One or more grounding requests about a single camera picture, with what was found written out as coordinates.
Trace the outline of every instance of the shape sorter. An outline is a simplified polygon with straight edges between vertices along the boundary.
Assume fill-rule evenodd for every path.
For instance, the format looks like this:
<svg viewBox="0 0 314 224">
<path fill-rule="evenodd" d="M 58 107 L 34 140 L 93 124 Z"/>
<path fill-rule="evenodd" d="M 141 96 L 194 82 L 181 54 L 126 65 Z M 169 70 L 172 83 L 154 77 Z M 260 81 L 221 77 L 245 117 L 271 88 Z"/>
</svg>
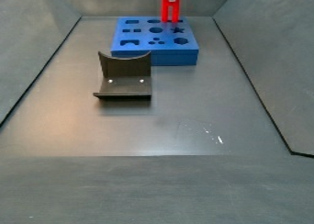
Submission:
<svg viewBox="0 0 314 224">
<path fill-rule="evenodd" d="M 153 66 L 196 65 L 198 45 L 184 17 L 176 23 L 158 17 L 118 17 L 112 57 L 130 58 L 148 51 Z"/>
</svg>

